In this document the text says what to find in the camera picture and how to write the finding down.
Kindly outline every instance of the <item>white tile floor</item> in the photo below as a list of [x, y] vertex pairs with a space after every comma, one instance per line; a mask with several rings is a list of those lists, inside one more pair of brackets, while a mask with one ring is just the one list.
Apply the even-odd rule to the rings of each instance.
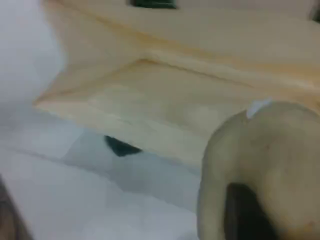
[[197, 170], [28, 106], [0, 108], [0, 174], [36, 240], [195, 240]]
[[39, 0], [0, 3], [0, 176], [35, 240], [195, 240], [200, 174], [30, 107], [64, 64]]

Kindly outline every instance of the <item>dark object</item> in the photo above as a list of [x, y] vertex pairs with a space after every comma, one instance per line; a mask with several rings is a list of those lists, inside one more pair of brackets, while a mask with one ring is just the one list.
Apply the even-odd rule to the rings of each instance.
[[176, 9], [173, 0], [130, 0], [130, 4], [134, 7], [148, 9]]
[[27, 228], [0, 179], [0, 239], [31, 240]]
[[231, 183], [227, 188], [224, 234], [226, 240], [278, 239], [256, 194], [246, 185], [238, 183]]
[[320, 24], [320, 2], [314, 11], [312, 20]]
[[106, 144], [111, 148], [115, 155], [124, 157], [127, 155], [138, 154], [142, 152], [141, 149], [131, 146], [125, 142], [119, 141], [110, 136], [104, 136]]

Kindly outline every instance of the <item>wooden furniture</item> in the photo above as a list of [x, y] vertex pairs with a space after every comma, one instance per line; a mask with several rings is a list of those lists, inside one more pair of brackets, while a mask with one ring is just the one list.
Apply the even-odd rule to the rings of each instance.
[[175, 10], [46, 1], [67, 65], [34, 105], [196, 167], [212, 133], [253, 101], [319, 111], [320, 24], [306, 20], [312, 1], [235, 5], [250, 10], [192, 2]]

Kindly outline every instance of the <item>light wooden surface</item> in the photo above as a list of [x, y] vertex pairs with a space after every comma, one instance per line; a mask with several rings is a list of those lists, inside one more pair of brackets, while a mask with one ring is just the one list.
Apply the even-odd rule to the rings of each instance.
[[144, 150], [199, 167], [215, 129], [255, 100], [318, 110], [320, 25], [305, 14], [44, 8], [68, 65], [35, 106]]
[[[182, 10], [203, 8], [256, 10], [281, 13], [301, 19], [309, 18], [310, 11], [317, 0], [175, 0], [175, 4]], [[64, 0], [76, 5], [96, 6], [127, 6], [125, 0]]]

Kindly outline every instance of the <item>curved beige object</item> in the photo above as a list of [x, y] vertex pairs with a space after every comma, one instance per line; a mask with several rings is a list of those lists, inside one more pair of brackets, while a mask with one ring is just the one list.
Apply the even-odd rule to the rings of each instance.
[[318, 111], [314, 22], [112, 1], [57, 0], [44, 9], [68, 65], [35, 106], [147, 151], [198, 167], [215, 129], [255, 100]]
[[281, 239], [319, 239], [320, 118], [301, 106], [273, 103], [252, 119], [241, 112], [212, 136], [198, 202], [200, 240], [223, 240], [229, 183], [255, 190]]

